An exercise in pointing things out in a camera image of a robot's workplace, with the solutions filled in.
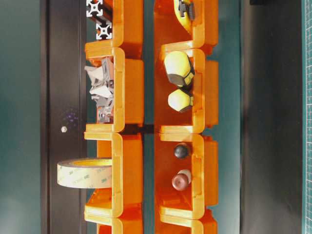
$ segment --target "orange storage bin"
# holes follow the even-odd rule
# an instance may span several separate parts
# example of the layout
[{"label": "orange storage bin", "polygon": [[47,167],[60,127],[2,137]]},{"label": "orange storage bin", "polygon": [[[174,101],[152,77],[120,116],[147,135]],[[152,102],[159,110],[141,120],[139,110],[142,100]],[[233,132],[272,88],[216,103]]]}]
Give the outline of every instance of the orange storage bin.
[{"label": "orange storage bin", "polygon": [[200,48],[211,54],[218,44],[218,0],[191,0],[195,7],[192,34],[176,18],[173,0],[155,0],[155,56],[162,51]]},{"label": "orange storage bin", "polygon": [[101,66],[106,56],[114,57],[114,122],[87,124],[87,132],[121,132],[125,124],[143,125],[144,122],[144,64],[127,59],[120,48],[88,51],[86,58],[95,67]]},{"label": "orange storage bin", "polygon": [[86,53],[121,47],[127,58],[140,59],[143,43],[143,0],[113,0],[112,39],[86,43]]},{"label": "orange storage bin", "polygon": [[218,124],[218,63],[206,60],[199,49],[182,50],[194,65],[194,105],[192,110],[179,113],[168,104],[168,95],[177,86],[168,81],[163,64],[166,53],[155,64],[155,128],[161,133],[202,133],[205,127]]},{"label": "orange storage bin", "polygon": [[[185,142],[192,153],[185,159],[174,155],[178,142]],[[172,186],[172,178],[183,169],[192,174],[184,191]],[[155,135],[155,199],[161,215],[200,219],[207,206],[218,203],[218,143],[197,134]]]},{"label": "orange storage bin", "polygon": [[97,223],[97,234],[142,234],[141,208],[126,210],[119,218],[89,215],[86,221]]},{"label": "orange storage bin", "polygon": [[200,220],[191,220],[167,215],[157,215],[155,218],[156,234],[217,234],[217,222],[212,212],[206,210]]},{"label": "orange storage bin", "polygon": [[112,157],[112,187],[95,189],[85,205],[85,218],[117,218],[127,209],[140,208],[143,193],[141,135],[85,132],[84,138],[97,140],[97,157]]}]

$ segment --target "double-sided tape roll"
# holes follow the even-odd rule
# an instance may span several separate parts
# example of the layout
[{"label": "double-sided tape roll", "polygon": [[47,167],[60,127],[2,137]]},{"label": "double-sided tape roll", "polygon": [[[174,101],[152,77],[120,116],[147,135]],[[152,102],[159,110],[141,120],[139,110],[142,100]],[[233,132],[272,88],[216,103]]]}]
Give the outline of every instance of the double-sided tape roll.
[{"label": "double-sided tape roll", "polygon": [[112,160],[85,158],[59,162],[58,184],[80,189],[111,188]]}]

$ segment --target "cutting mat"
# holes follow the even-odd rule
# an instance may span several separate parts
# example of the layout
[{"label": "cutting mat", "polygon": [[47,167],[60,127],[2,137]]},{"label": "cutting mat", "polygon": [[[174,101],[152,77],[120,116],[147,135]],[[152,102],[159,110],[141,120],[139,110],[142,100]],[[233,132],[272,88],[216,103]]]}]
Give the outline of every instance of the cutting mat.
[{"label": "cutting mat", "polygon": [[303,215],[302,233],[312,234],[312,0],[302,1]]}]

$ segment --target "green wall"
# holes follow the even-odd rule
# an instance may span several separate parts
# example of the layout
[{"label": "green wall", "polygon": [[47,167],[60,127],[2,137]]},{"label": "green wall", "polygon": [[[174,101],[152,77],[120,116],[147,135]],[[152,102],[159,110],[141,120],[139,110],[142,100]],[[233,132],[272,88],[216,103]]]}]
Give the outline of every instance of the green wall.
[{"label": "green wall", "polygon": [[40,233],[39,0],[0,8],[0,233]]}]

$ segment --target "round black knob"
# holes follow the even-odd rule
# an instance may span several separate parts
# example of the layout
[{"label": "round black knob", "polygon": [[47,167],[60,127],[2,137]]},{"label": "round black knob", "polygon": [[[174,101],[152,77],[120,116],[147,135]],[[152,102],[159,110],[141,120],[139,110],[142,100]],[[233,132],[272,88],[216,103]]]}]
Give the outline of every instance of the round black knob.
[{"label": "round black knob", "polygon": [[180,143],[175,147],[175,156],[177,158],[186,158],[190,153],[190,148],[186,143]]}]

